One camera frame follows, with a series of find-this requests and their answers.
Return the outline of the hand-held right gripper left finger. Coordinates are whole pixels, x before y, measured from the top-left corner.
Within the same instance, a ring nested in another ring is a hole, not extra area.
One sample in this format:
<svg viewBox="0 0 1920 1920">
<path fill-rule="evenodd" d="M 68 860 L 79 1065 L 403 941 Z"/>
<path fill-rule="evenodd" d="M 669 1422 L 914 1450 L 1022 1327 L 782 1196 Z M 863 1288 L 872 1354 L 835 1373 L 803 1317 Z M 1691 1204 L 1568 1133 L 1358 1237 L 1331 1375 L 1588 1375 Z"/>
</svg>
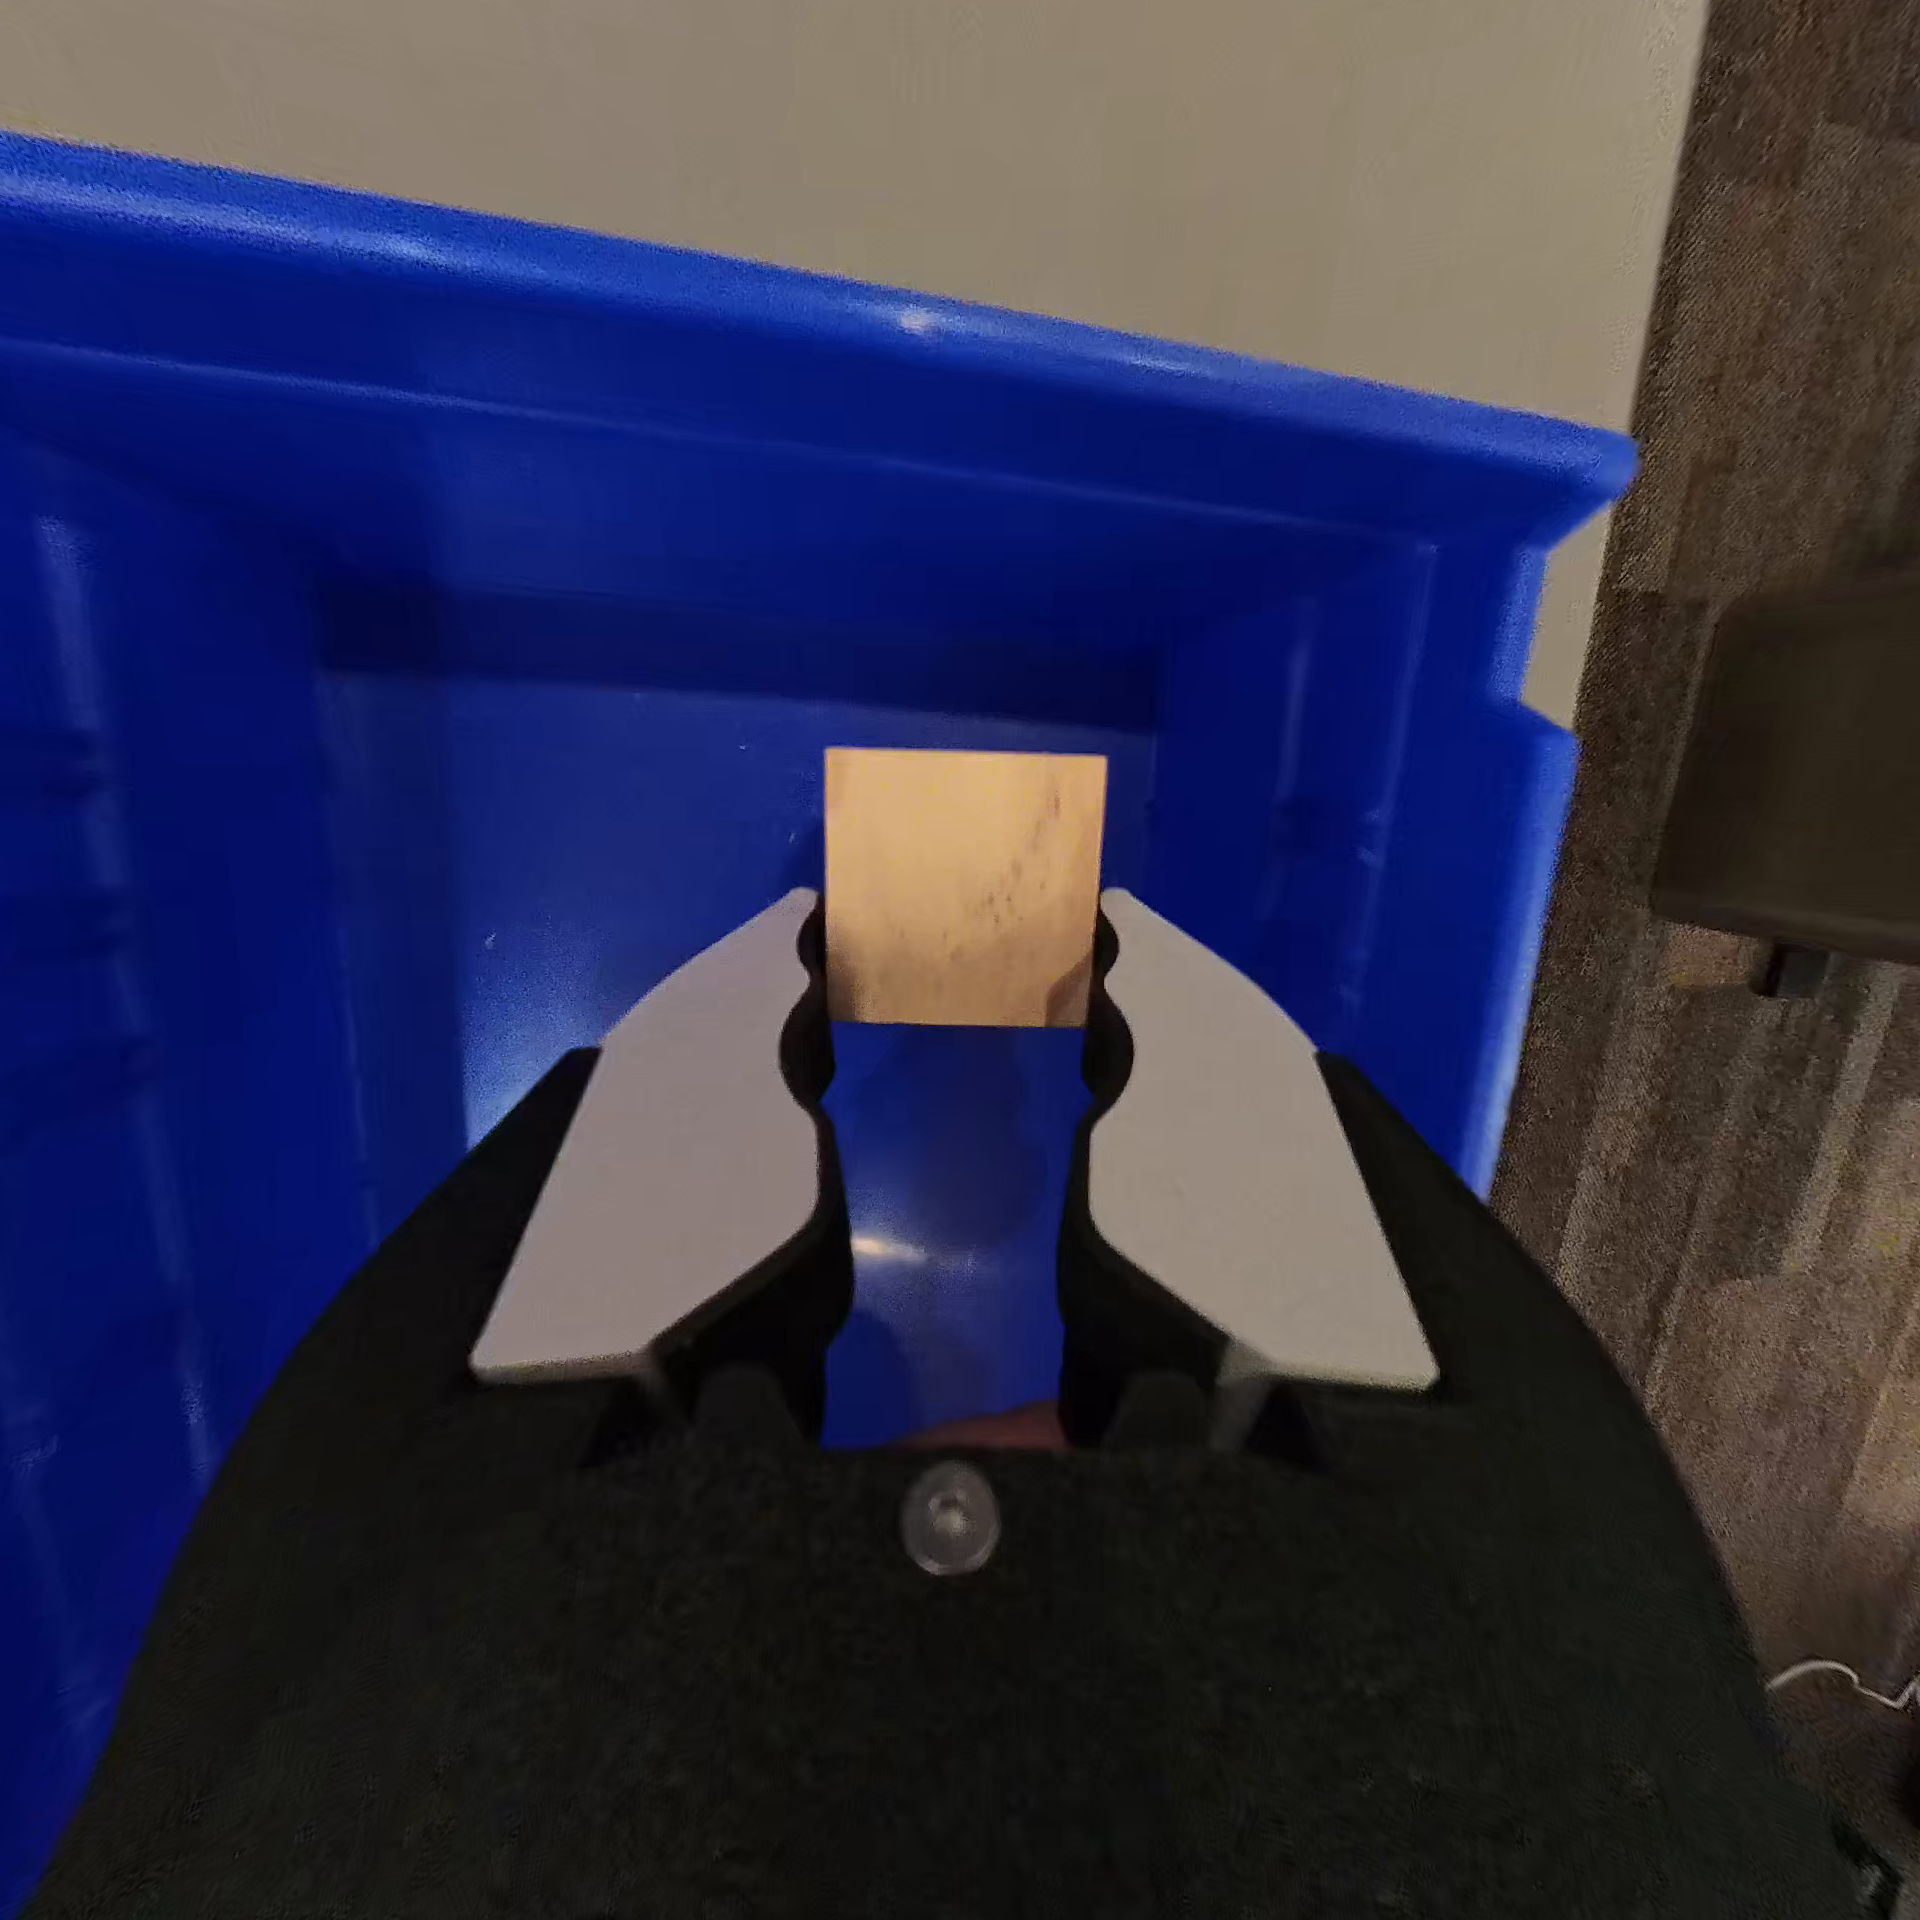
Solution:
<svg viewBox="0 0 1920 1920">
<path fill-rule="evenodd" d="M 676 1416 L 752 1373 L 815 1445 L 857 1301 L 823 896 L 794 888 L 604 1034 L 466 1364 L 626 1380 Z"/>
</svg>

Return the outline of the dark grey box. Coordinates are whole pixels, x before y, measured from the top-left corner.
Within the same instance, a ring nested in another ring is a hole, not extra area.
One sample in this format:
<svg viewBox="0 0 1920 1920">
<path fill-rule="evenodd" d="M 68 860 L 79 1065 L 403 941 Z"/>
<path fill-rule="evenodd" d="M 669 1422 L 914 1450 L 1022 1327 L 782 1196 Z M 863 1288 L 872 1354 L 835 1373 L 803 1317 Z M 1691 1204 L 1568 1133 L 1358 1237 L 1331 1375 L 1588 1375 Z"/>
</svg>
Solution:
<svg viewBox="0 0 1920 1920">
<path fill-rule="evenodd" d="M 1757 941 L 1769 1000 L 1833 957 L 1916 967 L 1916 564 L 1720 615 L 1650 904 Z"/>
</svg>

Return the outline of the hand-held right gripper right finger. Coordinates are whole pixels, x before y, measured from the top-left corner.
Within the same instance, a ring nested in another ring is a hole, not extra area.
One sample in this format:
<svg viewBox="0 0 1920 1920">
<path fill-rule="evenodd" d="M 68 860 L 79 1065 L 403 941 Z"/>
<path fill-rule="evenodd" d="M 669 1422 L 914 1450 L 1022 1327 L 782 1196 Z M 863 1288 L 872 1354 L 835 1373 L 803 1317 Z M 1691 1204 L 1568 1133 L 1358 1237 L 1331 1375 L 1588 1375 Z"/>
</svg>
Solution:
<svg viewBox="0 0 1920 1920">
<path fill-rule="evenodd" d="M 1055 1261 L 1071 1448 L 1151 1378 L 1217 1450 L 1286 1428 L 1303 1389 L 1441 1384 L 1318 1049 L 1123 888 L 1097 907 L 1082 1073 Z"/>
</svg>

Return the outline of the blue plastic bin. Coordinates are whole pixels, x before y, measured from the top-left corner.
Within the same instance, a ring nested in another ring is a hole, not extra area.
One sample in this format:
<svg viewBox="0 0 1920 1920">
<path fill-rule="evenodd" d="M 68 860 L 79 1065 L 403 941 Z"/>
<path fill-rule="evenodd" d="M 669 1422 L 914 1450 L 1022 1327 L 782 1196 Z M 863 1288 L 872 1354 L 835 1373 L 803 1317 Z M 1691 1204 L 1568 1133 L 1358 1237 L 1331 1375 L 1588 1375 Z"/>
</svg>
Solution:
<svg viewBox="0 0 1920 1920">
<path fill-rule="evenodd" d="M 823 882 L 823 754 L 1108 761 L 1102 886 L 1486 1193 L 1634 440 L 3 133 L 3 1918 L 263 1384 Z"/>
</svg>

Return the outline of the wooden cube blue tape stripe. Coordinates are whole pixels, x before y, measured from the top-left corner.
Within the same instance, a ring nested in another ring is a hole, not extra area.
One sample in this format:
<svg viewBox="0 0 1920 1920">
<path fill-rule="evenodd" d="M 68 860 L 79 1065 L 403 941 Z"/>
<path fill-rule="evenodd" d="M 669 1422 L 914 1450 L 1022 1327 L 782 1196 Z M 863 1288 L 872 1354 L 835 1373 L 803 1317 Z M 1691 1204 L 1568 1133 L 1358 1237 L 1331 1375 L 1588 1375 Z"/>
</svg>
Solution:
<svg viewBox="0 0 1920 1920">
<path fill-rule="evenodd" d="M 829 1014 L 863 1024 L 1082 1030 L 1108 757 L 829 748 Z"/>
</svg>

